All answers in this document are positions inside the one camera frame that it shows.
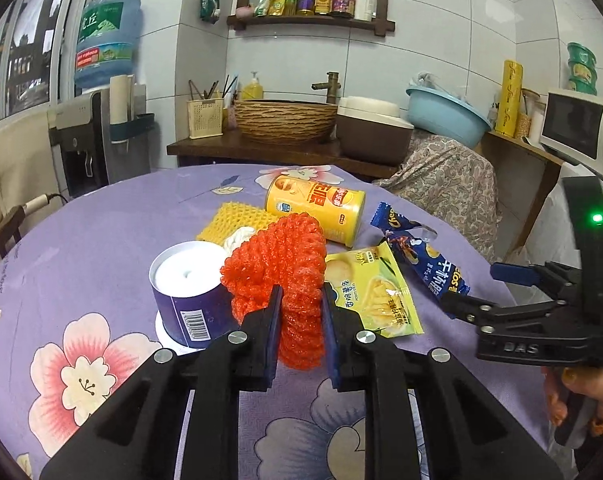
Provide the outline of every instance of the barcode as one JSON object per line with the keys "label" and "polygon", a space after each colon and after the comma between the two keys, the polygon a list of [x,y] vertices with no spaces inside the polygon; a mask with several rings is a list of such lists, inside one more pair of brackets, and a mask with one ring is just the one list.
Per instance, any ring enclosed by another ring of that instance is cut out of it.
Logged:
{"label": "barcode", "polygon": [[210,339],[206,319],[203,317],[202,310],[194,310],[192,312],[182,312],[184,318],[185,329],[188,331],[191,341],[207,341]]}

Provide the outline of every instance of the purple cylindrical container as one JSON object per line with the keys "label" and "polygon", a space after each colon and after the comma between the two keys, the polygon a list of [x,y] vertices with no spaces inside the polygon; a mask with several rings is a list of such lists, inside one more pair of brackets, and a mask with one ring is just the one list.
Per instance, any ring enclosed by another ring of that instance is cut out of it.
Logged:
{"label": "purple cylindrical container", "polygon": [[150,266],[155,292],[168,335],[183,346],[206,348],[237,323],[232,295],[221,285],[226,251],[210,242],[184,242],[162,252]]}

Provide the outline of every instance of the wash basin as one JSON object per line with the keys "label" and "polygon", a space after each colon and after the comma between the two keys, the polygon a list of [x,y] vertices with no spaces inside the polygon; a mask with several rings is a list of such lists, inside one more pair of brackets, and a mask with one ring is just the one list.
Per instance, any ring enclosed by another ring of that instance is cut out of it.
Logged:
{"label": "wash basin", "polygon": [[252,140],[301,144],[330,135],[337,105],[304,101],[252,100],[235,104],[236,124]]}

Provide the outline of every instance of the yellow snack bag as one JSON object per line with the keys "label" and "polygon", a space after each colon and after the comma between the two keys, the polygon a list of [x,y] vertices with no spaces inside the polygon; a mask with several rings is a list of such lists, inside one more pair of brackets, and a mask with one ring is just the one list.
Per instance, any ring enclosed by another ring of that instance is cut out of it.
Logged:
{"label": "yellow snack bag", "polygon": [[335,292],[335,304],[357,311],[367,330],[386,337],[424,333],[408,285],[387,242],[328,254],[326,282]]}

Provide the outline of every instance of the wooden countertop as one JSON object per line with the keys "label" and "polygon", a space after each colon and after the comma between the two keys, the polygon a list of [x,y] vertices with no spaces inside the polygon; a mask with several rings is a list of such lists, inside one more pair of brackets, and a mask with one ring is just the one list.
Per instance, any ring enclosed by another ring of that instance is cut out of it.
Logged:
{"label": "wooden countertop", "polygon": [[389,178],[397,168],[361,162],[341,154],[338,140],[325,144],[308,142],[297,145],[266,144],[244,137],[231,130],[218,137],[179,140],[167,147],[168,155],[207,156],[235,160],[259,160],[271,164],[318,166],[333,164],[348,173],[373,178]]}
{"label": "wooden countertop", "polygon": [[528,152],[530,152],[532,155],[536,156],[537,158],[542,158],[543,160],[553,162],[554,164],[556,164],[558,166],[561,166],[564,163],[564,161],[561,160],[558,156],[552,155],[551,153],[545,152],[544,150],[541,150],[539,148],[535,148],[534,146],[531,146],[530,144],[525,142],[523,139],[515,139],[514,137],[507,137],[494,130],[490,131],[489,133],[490,133],[490,135],[492,135],[494,137],[505,140],[506,142],[510,142],[510,143],[514,144],[515,146],[519,146],[520,148],[527,150]]}

